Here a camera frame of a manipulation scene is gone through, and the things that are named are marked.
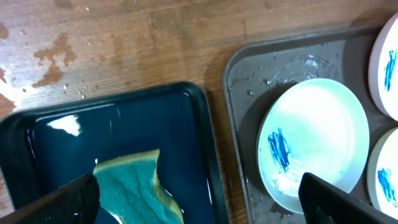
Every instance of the wooden surface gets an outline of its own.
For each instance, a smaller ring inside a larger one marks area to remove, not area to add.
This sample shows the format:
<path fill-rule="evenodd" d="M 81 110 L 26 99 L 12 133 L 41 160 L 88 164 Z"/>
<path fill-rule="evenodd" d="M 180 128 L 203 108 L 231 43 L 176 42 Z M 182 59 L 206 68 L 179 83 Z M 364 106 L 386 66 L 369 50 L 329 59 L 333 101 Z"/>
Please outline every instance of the wooden surface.
<path fill-rule="evenodd" d="M 1 0 L 0 118 L 187 80 L 209 99 L 234 223 L 246 223 L 223 69 L 247 42 L 386 22 L 395 0 Z M 0 179 L 0 216 L 12 211 Z"/>

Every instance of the white plate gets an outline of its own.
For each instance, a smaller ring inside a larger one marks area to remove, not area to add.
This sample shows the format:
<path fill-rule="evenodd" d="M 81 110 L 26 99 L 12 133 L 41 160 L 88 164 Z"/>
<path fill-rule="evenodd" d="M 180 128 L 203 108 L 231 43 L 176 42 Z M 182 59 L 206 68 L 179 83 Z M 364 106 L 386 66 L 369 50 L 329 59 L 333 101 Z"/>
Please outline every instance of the white plate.
<path fill-rule="evenodd" d="M 287 90 L 266 114 L 257 138 L 257 165 L 266 189 L 296 213 L 303 213 L 298 191 L 304 172 L 350 192 L 368 152 L 361 103 L 344 85 L 321 78 Z"/>
<path fill-rule="evenodd" d="M 398 219 L 398 128 L 384 134 L 368 164 L 368 191 L 373 206 Z"/>
<path fill-rule="evenodd" d="M 376 106 L 398 121 L 398 13 L 380 31 L 369 60 L 369 89 Z"/>

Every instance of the blue paint smear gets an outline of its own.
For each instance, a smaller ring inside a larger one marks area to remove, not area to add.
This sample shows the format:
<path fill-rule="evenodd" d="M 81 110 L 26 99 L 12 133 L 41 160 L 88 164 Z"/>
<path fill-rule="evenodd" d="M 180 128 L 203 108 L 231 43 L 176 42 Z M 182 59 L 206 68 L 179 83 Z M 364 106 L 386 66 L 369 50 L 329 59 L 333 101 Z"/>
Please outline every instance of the blue paint smear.
<path fill-rule="evenodd" d="M 387 91 L 390 91 L 392 74 L 394 73 L 394 70 L 396 68 L 397 55 L 398 55 L 397 50 L 390 50 L 389 52 L 390 59 L 387 63 L 387 66 L 384 69 L 386 73 L 386 77 L 384 78 L 384 88 Z"/>
<path fill-rule="evenodd" d="M 272 134 L 268 135 L 268 144 L 271 149 L 274 164 L 276 165 L 276 162 L 278 162 L 280 168 L 282 168 L 286 173 L 289 169 L 289 160 L 287 158 L 289 147 L 287 146 L 286 139 L 280 128 L 278 128 L 278 133 L 272 132 Z"/>
<path fill-rule="evenodd" d="M 383 168 L 377 172 L 377 177 L 379 178 L 379 183 L 383 189 L 384 196 L 386 196 L 387 201 L 392 203 L 393 206 L 397 208 L 396 191 L 390 183 L 391 170 L 385 170 Z"/>

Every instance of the wood grain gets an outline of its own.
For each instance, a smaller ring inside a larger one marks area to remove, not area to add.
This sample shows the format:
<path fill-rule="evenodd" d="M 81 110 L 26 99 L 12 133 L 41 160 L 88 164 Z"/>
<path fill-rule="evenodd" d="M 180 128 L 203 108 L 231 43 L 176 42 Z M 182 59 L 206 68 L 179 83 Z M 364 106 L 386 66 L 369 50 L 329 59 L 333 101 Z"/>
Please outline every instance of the wood grain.
<path fill-rule="evenodd" d="M 3 0 L 0 118 L 187 80 L 209 98 L 229 214 L 246 223 L 222 89 L 247 42 L 383 23 L 393 0 Z M 0 182 L 0 216 L 12 210 Z"/>

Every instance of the black tray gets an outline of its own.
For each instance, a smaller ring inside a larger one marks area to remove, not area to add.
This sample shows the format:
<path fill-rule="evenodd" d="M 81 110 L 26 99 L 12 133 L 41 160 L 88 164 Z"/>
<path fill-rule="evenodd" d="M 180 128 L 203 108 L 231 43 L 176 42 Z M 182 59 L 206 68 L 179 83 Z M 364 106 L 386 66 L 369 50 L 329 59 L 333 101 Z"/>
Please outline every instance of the black tray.
<path fill-rule="evenodd" d="M 48 126 L 66 116 L 78 118 L 78 136 Z M 22 111 L 0 124 L 0 166 L 15 209 L 92 173 L 98 161 L 157 148 L 159 180 L 185 223 L 228 223 L 207 99 L 192 83 Z M 96 223 L 117 221 L 101 209 Z"/>
<path fill-rule="evenodd" d="M 329 78 L 347 86 L 368 119 L 369 155 L 376 141 L 397 126 L 377 109 L 368 88 L 368 62 L 380 30 L 381 26 L 352 27 L 247 44 L 231 57 L 223 88 L 249 223 L 305 223 L 303 215 L 275 203 L 256 167 L 261 121 L 278 97 L 296 83 Z M 365 174 L 351 195 L 371 203 Z"/>

